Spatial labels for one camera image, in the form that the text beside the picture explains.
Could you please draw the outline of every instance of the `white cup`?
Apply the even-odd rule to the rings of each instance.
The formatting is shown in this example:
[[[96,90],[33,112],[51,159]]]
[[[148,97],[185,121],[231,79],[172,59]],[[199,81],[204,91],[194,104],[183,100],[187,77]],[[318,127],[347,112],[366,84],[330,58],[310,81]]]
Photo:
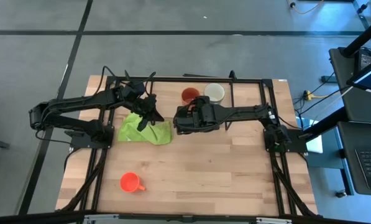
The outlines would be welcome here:
[[[210,83],[204,88],[204,95],[210,98],[210,102],[214,104],[220,104],[225,96],[224,87],[218,83]]]

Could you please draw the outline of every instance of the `wheel caster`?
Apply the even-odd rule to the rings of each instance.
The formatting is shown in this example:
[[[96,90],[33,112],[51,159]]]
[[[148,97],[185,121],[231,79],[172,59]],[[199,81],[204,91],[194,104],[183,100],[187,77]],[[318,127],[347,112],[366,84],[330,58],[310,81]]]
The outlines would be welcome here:
[[[347,196],[347,193],[346,193],[345,190],[336,192],[336,197],[338,197],[338,198],[342,198],[342,197],[345,197],[345,196]]]
[[[367,8],[367,5],[363,4],[360,6],[360,8],[358,9],[358,14],[362,13],[365,9]]]

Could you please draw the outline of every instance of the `green cloth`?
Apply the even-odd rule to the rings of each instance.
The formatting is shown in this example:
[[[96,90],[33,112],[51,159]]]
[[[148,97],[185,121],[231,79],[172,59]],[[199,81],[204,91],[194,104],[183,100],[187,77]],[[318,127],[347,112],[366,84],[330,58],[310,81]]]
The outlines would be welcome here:
[[[141,121],[141,117],[135,113],[131,113],[123,121],[119,130],[119,141],[149,141],[155,145],[168,144],[172,141],[172,127],[169,121],[156,123],[155,125],[148,124],[142,131],[138,131],[137,127]]]

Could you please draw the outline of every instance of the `wooden tabletop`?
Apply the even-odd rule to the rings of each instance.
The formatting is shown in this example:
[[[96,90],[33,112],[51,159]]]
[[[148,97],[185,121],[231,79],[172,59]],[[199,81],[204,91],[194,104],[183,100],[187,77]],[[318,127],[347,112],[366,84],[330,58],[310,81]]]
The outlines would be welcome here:
[[[96,91],[100,76],[91,76],[86,95]],[[279,115],[296,124],[289,86],[286,80],[273,80]],[[154,82],[157,110],[170,121],[180,94],[187,87],[201,93],[207,83]],[[226,95],[221,103],[231,106],[229,84],[223,83]],[[269,102],[269,93],[265,94]],[[235,106],[261,104],[257,84],[234,84]],[[80,119],[98,118],[99,110],[80,113]],[[129,114],[125,108],[115,110],[115,137],[108,150],[99,212],[194,214],[194,215],[278,215],[272,169],[263,141],[263,126],[258,121],[224,125],[218,131],[177,136],[164,146],[149,142],[117,142],[121,123]],[[72,155],[66,166],[56,208],[64,207],[82,186],[90,149]],[[287,154],[291,183],[305,204],[317,212],[306,162],[297,154]],[[147,189],[133,194],[121,190],[119,182],[125,172],[135,172]],[[87,208],[91,207],[91,187]],[[285,211],[289,213],[286,190],[282,186]]]

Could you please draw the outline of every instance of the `orange cup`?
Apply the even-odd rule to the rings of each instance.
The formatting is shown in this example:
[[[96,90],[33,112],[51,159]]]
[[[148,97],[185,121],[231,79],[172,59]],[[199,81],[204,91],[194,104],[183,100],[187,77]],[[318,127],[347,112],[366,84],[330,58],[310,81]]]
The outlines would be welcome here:
[[[187,105],[191,100],[195,99],[197,96],[200,96],[200,92],[195,88],[186,88],[181,94],[181,100],[183,105]]]
[[[131,193],[136,190],[145,190],[145,187],[140,184],[140,177],[137,174],[127,172],[121,178],[121,189]]]

